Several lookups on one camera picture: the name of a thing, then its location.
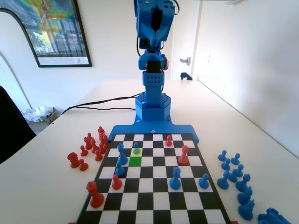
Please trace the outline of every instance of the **black chair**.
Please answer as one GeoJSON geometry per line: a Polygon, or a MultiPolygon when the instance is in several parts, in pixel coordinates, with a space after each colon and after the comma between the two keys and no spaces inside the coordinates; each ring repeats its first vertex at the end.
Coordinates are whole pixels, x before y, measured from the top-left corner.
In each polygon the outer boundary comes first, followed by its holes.
{"type": "Polygon", "coordinates": [[[2,86],[0,86],[0,105],[1,164],[30,142],[36,134],[2,86]]]}

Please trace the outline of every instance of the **framed picture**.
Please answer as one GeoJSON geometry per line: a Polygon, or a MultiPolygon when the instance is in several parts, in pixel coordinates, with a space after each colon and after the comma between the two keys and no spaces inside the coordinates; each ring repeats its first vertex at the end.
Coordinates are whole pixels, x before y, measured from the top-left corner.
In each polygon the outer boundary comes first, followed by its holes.
{"type": "Polygon", "coordinates": [[[38,67],[92,66],[76,0],[0,0],[21,26],[38,67]]]}

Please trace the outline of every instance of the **blue base plate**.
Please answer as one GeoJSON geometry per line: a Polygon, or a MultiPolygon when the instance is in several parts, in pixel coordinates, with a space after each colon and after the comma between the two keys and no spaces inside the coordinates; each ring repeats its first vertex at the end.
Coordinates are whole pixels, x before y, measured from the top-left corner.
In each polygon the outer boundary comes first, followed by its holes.
{"type": "Polygon", "coordinates": [[[132,125],[116,125],[113,127],[108,141],[111,142],[115,134],[145,134],[145,133],[191,133],[196,143],[199,139],[192,125],[174,125],[170,115],[165,120],[141,120],[137,115],[132,125]]]}

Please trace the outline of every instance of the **chessboard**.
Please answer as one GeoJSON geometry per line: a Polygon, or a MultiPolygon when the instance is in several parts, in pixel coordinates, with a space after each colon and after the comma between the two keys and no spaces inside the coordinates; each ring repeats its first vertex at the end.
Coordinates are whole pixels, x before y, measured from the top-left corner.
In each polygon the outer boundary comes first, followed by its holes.
{"type": "Polygon", "coordinates": [[[88,195],[77,224],[230,224],[230,220],[210,176],[210,186],[202,189],[198,182],[209,174],[192,134],[116,134],[110,142],[95,180],[104,202],[90,205],[88,195]],[[166,146],[171,135],[172,145],[166,146]],[[133,153],[134,143],[140,153],[133,153]],[[122,187],[112,188],[119,158],[117,146],[124,145],[128,162],[123,165],[122,187]],[[189,162],[178,162],[182,146],[189,147],[189,162]],[[169,181],[174,167],[181,169],[179,190],[169,181]]]}

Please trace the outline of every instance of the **blue pawn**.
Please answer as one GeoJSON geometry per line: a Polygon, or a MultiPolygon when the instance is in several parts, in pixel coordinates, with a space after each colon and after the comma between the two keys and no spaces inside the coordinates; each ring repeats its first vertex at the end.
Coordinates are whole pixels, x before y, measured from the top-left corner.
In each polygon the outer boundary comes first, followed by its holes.
{"type": "Polygon", "coordinates": [[[120,160],[121,160],[121,164],[122,165],[125,165],[127,162],[128,162],[128,158],[125,156],[125,153],[124,153],[124,149],[123,149],[123,144],[119,144],[117,146],[118,148],[118,151],[120,152],[120,160]]]}
{"type": "Polygon", "coordinates": [[[219,179],[217,180],[217,184],[218,184],[218,186],[219,186],[221,189],[226,190],[226,189],[229,187],[229,184],[228,184],[228,176],[229,176],[229,172],[228,172],[228,171],[225,171],[224,174],[223,174],[223,178],[219,178],[219,179]]]}
{"type": "Polygon", "coordinates": [[[224,162],[224,161],[226,160],[225,155],[226,155],[226,150],[223,150],[223,151],[222,151],[222,154],[218,156],[218,159],[219,159],[220,161],[224,162]]]}
{"type": "Polygon", "coordinates": [[[231,182],[237,182],[237,180],[238,180],[237,173],[238,173],[238,170],[237,170],[237,169],[234,169],[233,172],[232,172],[231,174],[229,174],[228,179],[229,179],[231,182]]]}
{"type": "Polygon", "coordinates": [[[181,181],[179,181],[179,175],[180,175],[181,169],[178,167],[173,168],[173,178],[170,179],[169,185],[172,189],[178,190],[181,187],[181,181]]]}
{"type": "Polygon", "coordinates": [[[238,166],[238,169],[234,169],[234,170],[237,170],[238,171],[238,173],[237,173],[237,177],[241,177],[241,176],[243,176],[243,172],[242,172],[242,170],[244,169],[244,166],[242,165],[242,164],[240,164],[239,166],[238,166]]]}
{"type": "Polygon", "coordinates": [[[246,220],[251,220],[253,218],[253,207],[255,206],[254,200],[250,201],[246,205],[240,205],[238,211],[240,216],[246,220]]]}
{"type": "Polygon", "coordinates": [[[249,174],[245,174],[244,177],[243,177],[243,180],[242,181],[238,181],[236,183],[236,187],[239,191],[241,192],[245,192],[247,190],[247,182],[250,181],[250,175],[249,174]]]}
{"type": "Polygon", "coordinates": [[[251,187],[248,187],[248,189],[244,193],[238,194],[238,201],[242,205],[245,205],[250,201],[251,195],[252,195],[252,189],[251,187]]]}
{"type": "Polygon", "coordinates": [[[222,169],[228,171],[230,170],[230,159],[226,159],[225,162],[223,164],[221,164],[222,169]]]}
{"type": "Polygon", "coordinates": [[[115,173],[118,176],[123,176],[125,174],[125,168],[121,166],[121,160],[117,161],[116,167],[117,167],[117,169],[116,169],[115,173]]]}
{"type": "Polygon", "coordinates": [[[210,184],[207,181],[209,179],[209,175],[208,174],[204,174],[202,178],[199,179],[198,184],[201,188],[203,189],[207,189],[210,184]]]}
{"type": "Polygon", "coordinates": [[[234,164],[234,165],[239,165],[239,163],[240,163],[239,158],[240,158],[240,154],[239,154],[239,153],[236,153],[235,157],[232,158],[230,161],[231,161],[232,164],[234,164]]]}

